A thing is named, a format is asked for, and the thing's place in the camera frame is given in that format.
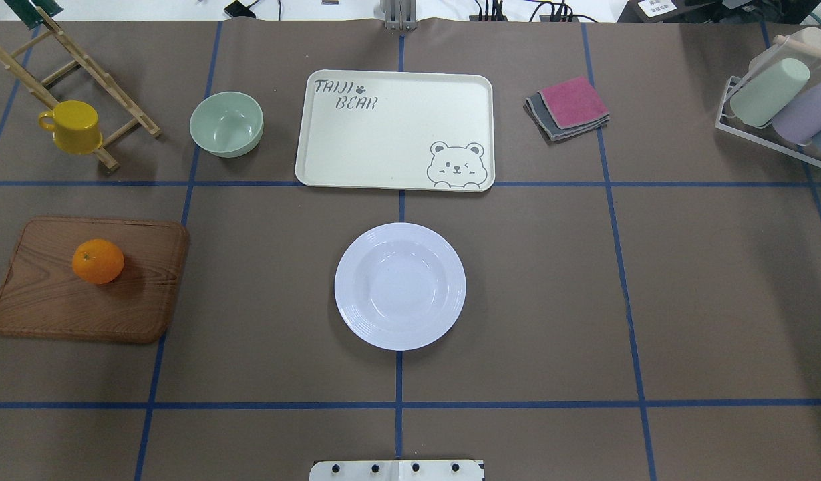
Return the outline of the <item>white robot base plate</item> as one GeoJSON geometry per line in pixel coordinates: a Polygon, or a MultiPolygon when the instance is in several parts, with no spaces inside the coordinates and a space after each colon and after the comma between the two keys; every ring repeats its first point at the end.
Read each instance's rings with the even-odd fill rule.
{"type": "Polygon", "coordinates": [[[309,480],[484,480],[480,460],[328,460],[312,466],[309,480]]]}

